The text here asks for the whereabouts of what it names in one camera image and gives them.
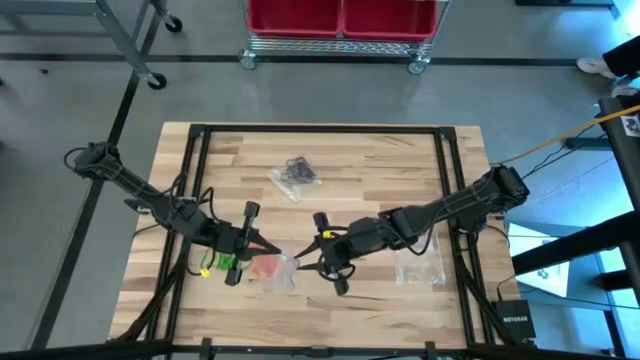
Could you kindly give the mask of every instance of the concrete floor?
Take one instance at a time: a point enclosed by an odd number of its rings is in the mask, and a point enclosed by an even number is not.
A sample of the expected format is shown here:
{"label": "concrete floor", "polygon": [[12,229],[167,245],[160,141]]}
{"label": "concrete floor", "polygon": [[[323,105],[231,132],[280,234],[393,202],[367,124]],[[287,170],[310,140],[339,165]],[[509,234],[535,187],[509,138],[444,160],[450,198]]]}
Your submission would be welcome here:
{"label": "concrete floor", "polygon": [[[454,1],[434,56],[576,58],[597,56],[624,40],[607,10],[484,3]],[[113,5],[126,24],[128,4]],[[174,1],[169,7],[185,32],[161,27],[152,54],[231,55],[243,47],[235,0]],[[95,27],[79,19],[31,21]],[[8,37],[0,39],[0,52],[115,48],[107,40]],[[169,86],[140,86],[119,144],[126,165],[142,176],[150,172],[165,121],[474,124],[482,127],[489,158],[496,161],[590,120],[610,86],[571,67],[434,65],[411,76],[402,65],[260,64],[253,72],[235,63],[150,66]],[[40,68],[50,73],[40,74]],[[27,346],[88,188],[62,165],[62,155],[106,138],[130,72],[126,63],[0,62],[7,84],[0,88],[0,351]],[[549,151],[514,165],[527,172]],[[510,219],[587,226],[607,218],[605,210],[614,207],[607,199],[624,190],[610,158],[576,152],[531,176],[532,196]],[[136,223],[124,198],[105,186],[50,346],[104,341]]]}

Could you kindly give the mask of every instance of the plastic bag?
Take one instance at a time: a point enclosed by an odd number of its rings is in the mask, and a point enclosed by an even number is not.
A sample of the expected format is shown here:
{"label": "plastic bag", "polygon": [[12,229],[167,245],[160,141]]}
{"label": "plastic bag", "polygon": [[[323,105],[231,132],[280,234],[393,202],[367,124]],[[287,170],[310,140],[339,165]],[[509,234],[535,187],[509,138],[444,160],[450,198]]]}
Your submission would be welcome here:
{"label": "plastic bag", "polygon": [[[427,235],[423,234],[413,244],[414,249],[421,250],[427,241]],[[409,249],[395,251],[396,260],[396,284],[445,284],[446,275],[442,256],[440,255],[440,241],[434,231],[426,253],[416,256]]]}
{"label": "plastic bag", "polygon": [[303,156],[287,160],[284,166],[269,170],[267,175],[293,201],[300,200],[304,193],[322,184]]}
{"label": "plastic bag", "polygon": [[258,276],[265,293],[291,292],[295,289],[295,273],[300,262],[284,254],[260,255],[253,259],[251,271]]}

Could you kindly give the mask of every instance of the butcher block tabletop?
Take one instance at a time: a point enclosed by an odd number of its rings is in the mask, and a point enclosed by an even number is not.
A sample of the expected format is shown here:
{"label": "butcher block tabletop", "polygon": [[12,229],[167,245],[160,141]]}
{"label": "butcher block tabletop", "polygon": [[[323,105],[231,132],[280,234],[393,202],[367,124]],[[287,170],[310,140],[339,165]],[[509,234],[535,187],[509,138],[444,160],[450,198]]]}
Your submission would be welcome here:
{"label": "butcher block tabletop", "polygon": [[[157,189],[170,187],[180,172],[190,125],[165,123],[149,178]],[[455,130],[465,182],[470,184],[489,169],[482,135],[476,126]],[[201,137],[194,146],[186,194],[193,186],[200,141]],[[455,189],[449,146],[444,141],[449,182]],[[293,202],[267,172],[299,155],[313,166],[322,185]],[[235,226],[242,227],[247,201],[259,203],[253,226],[291,256],[316,235],[315,212],[325,211],[332,225],[347,226],[361,217],[377,217],[383,210],[442,197],[434,137],[417,133],[279,133],[256,132],[250,126],[246,131],[214,132],[202,179],[202,189],[208,186],[215,188],[216,215]],[[202,209],[209,212],[206,205]],[[141,215],[138,228],[153,223],[151,216]],[[489,223],[503,228],[498,220],[491,218]],[[215,267],[208,278],[187,275],[175,343],[197,345],[202,338],[211,338],[214,345],[423,348],[426,341],[433,341],[439,349],[464,349],[446,222],[434,232],[445,276],[440,284],[396,284],[396,258],[390,250],[354,261],[357,270],[349,279],[348,294],[342,297],[315,271],[298,271],[291,292],[267,294],[250,270],[234,287],[224,284],[225,273]],[[153,296],[165,238],[166,231],[157,227],[133,239],[110,337],[124,332]],[[191,247],[190,269],[198,271],[205,251],[198,245]],[[498,283],[514,274],[507,241],[498,231],[484,230],[478,251],[487,296],[496,299]],[[177,247],[173,253],[175,260]],[[318,255],[311,253],[300,262],[315,262]],[[500,290],[506,299],[518,298],[515,280]],[[158,337],[164,335],[170,297],[161,309]],[[471,295],[469,299],[475,336],[482,341],[479,310]]]}

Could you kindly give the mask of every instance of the white sneaker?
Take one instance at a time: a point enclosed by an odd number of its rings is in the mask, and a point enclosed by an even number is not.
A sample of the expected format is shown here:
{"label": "white sneaker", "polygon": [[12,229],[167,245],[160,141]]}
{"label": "white sneaker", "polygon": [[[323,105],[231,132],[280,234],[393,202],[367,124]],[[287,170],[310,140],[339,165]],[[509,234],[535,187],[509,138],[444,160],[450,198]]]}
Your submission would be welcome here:
{"label": "white sneaker", "polygon": [[615,79],[616,75],[609,70],[609,66],[603,59],[582,58],[578,59],[578,68],[587,74],[600,74],[608,79]]}
{"label": "white sneaker", "polygon": [[637,94],[640,90],[628,86],[628,85],[619,85],[613,88],[613,90],[611,90],[611,97],[617,97],[617,96],[633,96],[635,94]]}

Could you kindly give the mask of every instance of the red bin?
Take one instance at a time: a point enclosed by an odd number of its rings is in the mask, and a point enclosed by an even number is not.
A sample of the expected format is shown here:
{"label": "red bin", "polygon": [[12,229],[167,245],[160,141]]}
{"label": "red bin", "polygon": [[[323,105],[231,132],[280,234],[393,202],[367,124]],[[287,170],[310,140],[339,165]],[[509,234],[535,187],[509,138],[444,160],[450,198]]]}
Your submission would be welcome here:
{"label": "red bin", "polygon": [[422,42],[436,31],[438,4],[424,0],[344,0],[342,32],[362,40]]}
{"label": "red bin", "polygon": [[257,35],[335,38],[340,0],[249,0],[249,30]]}

